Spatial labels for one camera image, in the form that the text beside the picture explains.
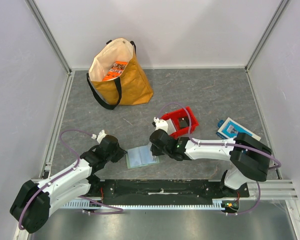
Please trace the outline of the white credit card stack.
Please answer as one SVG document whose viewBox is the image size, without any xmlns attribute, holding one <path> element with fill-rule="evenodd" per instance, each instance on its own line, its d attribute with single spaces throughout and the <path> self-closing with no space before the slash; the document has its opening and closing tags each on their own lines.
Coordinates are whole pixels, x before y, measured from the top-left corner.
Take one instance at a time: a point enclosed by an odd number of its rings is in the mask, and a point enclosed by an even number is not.
<svg viewBox="0 0 300 240">
<path fill-rule="evenodd" d="M 169 135 L 175 133 L 175 132 L 177 131 L 177 129 L 176 129 L 176 127 L 175 127 L 173 121 L 169 118 L 169 119 L 166 120 L 166 122 L 167 122 L 167 125 L 168 125 L 167 133 L 168 133 Z"/>
</svg>

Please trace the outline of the red plastic bin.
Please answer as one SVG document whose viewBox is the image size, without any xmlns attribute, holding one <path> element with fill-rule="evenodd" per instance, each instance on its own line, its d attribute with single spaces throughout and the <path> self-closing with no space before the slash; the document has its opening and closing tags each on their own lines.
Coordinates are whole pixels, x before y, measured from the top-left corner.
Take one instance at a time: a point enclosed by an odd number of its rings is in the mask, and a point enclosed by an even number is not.
<svg viewBox="0 0 300 240">
<path fill-rule="evenodd" d="M 187 135 L 189 130 L 192 134 L 196 127 L 199 126 L 192 109 L 189 106 L 186 110 L 180 108 L 178 110 L 164 114 L 161 119 L 168 123 L 168 135 L 177 139 L 181 136 Z"/>
</svg>

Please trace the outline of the mustard yellow tote bag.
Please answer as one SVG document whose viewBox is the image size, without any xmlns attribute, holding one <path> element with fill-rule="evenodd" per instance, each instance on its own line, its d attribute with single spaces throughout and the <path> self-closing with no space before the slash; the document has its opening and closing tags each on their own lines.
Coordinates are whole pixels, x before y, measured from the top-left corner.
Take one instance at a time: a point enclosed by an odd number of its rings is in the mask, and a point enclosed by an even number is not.
<svg viewBox="0 0 300 240">
<path fill-rule="evenodd" d="M 121 76 L 102 81 L 116 61 L 128 62 Z M 94 57 L 86 80 L 95 100 L 105 109 L 148 103 L 154 91 L 137 59 L 134 41 L 125 38 L 109 40 Z"/>
</svg>

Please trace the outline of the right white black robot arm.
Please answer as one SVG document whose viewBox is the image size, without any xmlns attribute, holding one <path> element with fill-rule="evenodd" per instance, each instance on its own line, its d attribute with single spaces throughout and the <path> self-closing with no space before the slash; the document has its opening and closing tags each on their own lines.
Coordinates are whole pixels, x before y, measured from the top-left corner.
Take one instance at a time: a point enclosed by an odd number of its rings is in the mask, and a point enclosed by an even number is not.
<svg viewBox="0 0 300 240">
<path fill-rule="evenodd" d="M 167 155 L 176 161 L 220 160 L 233 164 L 219 184 L 225 197 L 232 196 L 248 181 L 265 182 L 270 168 L 272 150 L 247 133 L 223 140 L 199 140 L 189 137 L 178 139 L 163 129 L 155 130 L 149 137 L 153 156 Z"/>
</svg>

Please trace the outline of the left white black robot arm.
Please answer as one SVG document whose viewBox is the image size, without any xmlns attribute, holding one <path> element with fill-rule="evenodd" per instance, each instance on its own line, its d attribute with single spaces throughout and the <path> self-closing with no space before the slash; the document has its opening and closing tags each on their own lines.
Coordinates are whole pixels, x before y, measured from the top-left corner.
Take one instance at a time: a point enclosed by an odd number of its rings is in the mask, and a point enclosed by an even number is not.
<svg viewBox="0 0 300 240">
<path fill-rule="evenodd" d="M 18 221 L 18 228 L 32 234 L 49 217 L 71 200 L 84 195 L 96 196 L 100 179 L 95 175 L 108 162 L 116 163 L 127 151 L 112 135 L 97 138 L 98 144 L 77 156 L 74 163 L 55 175 L 38 182 L 26 181 L 20 188 L 9 212 Z"/>
</svg>

